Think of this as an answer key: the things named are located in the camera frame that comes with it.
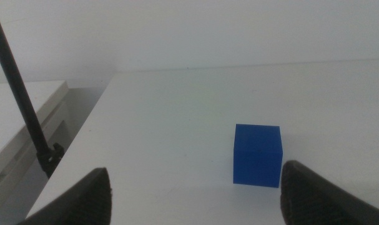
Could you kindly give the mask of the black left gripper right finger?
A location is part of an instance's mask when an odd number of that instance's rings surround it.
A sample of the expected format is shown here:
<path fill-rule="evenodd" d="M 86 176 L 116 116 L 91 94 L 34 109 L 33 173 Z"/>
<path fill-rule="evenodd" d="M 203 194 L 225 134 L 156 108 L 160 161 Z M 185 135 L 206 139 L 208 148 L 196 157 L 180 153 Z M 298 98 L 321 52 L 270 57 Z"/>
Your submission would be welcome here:
<path fill-rule="evenodd" d="M 295 160 L 282 168 L 280 208 L 286 224 L 379 224 L 378 208 Z"/>

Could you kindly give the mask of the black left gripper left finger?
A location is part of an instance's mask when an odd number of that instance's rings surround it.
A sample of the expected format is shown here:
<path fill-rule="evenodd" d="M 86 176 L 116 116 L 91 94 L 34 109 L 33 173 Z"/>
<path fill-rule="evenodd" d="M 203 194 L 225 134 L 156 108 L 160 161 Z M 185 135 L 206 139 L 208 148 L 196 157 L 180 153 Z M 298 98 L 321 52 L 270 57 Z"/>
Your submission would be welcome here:
<path fill-rule="evenodd" d="M 112 189 L 107 169 L 93 169 L 20 225 L 109 225 Z"/>

